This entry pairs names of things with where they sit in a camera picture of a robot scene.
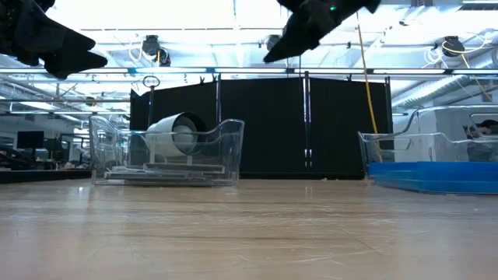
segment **wooden table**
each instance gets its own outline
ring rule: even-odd
[[[498,197],[365,182],[0,186],[2,279],[498,277]]]

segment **white tape roll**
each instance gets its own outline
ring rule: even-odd
[[[165,117],[153,124],[147,132],[163,132],[147,134],[146,144],[156,155],[165,157],[186,156],[192,152],[198,142],[198,136],[192,134],[197,132],[195,122],[189,118],[189,114],[182,113],[171,117]]]

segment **cable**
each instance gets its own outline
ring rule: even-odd
[[[448,65],[446,64],[446,62],[444,62],[444,60],[441,59],[441,63],[443,63],[446,69],[449,69]],[[455,82],[457,82],[457,84],[461,87],[461,89],[463,89],[470,97],[474,97],[472,93],[470,93],[458,80],[455,80]]]
[[[359,13],[358,12],[356,12],[356,18],[358,19],[359,44],[361,46],[361,59],[363,61],[363,74],[365,75],[366,97],[368,99],[368,107],[370,109],[370,118],[372,119],[373,132],[375,134],[378,134],[377,124],[375,122],[374,106],[372,106],[372,96],[370,94],[370,85],[368,83],[368,74],[366,73],[365,49],[363,47],[363,37],[361,35],[361,26],[359,24]]]
[[[465,58],[465,56],[463,54],[461,55],[461,59],[464,60],[464,63],[465,63],[465,65],[467,65],[467,68],[470,68],[470,64],[468,63],[467,58]],[[475,81],[479,85],[479,88],[482,90],[482,93],[484,93],[484,95],[486,95],[486,97],[488,97],[489,101],[492,102],[493,98],[486,92],[486,90],[484,89],[484,86],[481,85],[481,83],[479,82],[479,80],[477,78],[475,78]]]
[[[133,60],[133,61],[140,61],[140,59],[142,59],[142,48],[143,48],[143,41],[142,43],[140,44],[140,48],[138,49],[140,51],[140,54],[139,54],[139,58],[136,58],[133,54],[132,54],[132,51],[133,51],[133,43],[132,41],[130,40],[130,46],[128,48],[128,54],[130,56],[130,58]]]
[[[474,34],[475,37],[477,37],[479,40],[482,41],[482,45],[480,47],[477,47],[476,49],[473,49],[471,51],[454,51],[454,50],[451,50],[449,47],[446,47],[445,44],[447,44],[447,41],[444,41],[442,44],[441,44],[441,47],[443,47],[443,49],[445,49],[446,51],[450,51],[452,53],[455,53],[455,54],[471,54],[473,53],[474,51],[479,51],[481,50],[482,48],[484,48],[484,46],[486,46],[488,43],[490,43],[491,41],[490,40],[485,40],[483,39],[481,36],[479,36],[477,33],[471,33],[471,34]]]
[[[375,122],[374,106],[372,106],[372,96],[370,94],[370,84],[368,83],[368,73],[366,72],[366,59],[365,59],[365,48],[363,46],[363,36],[361,35],[361,26],[359,24],[359,13],[356,12],[356,18],[358,19],[358,35],[359,35],[359,45],[361,46],[361,60],[363,61],[363,74],[365,75],[365,87],[366,87],[366,98],[368,100],[368,108],[370,110],[370,118],[372,119],[373,133],[378,135],[377,124]],[[381,145],[379,141],[375,141],[376,154],[379,157],[379,161],[382,163]]]
[[[435,65],[439,61],[443,60],[443,51],[440,50],[439,48],[437,49],[429,48],[424,52],[423,58],[426,60],[427,64],[424,65],[422,68],[425,68],[429,65]]]

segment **transparent plastic container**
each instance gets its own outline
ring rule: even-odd
[[[391,135],[359,133],[377,185],[411,191],[498,194],[498,106],[417,110]],[[481,124],[491,124],[483,128]]]
[[[226,120],[208,132],[165,133],[120,130],[92,116],[93,183],[237,186],[243,136],[239,120]]]

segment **black partition panel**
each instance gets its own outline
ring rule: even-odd
[[[243,177],[296,177],[306,172],[301,79],[221,81],[222,119],[245,121]]]
[[[132,92],[132,130],[147,130],[150,93],[138,96]],[[153,98],[153,122],[183,112],[198,115],[210,130],[216,125],[216,83],[209,82],[172,89],[159,89]]]
[[[391,133],[389,90],[370,83],[379,133]],[[339,179],[363,178],[358,131],[373,133],[364,82],[310,79],[312,173]]]

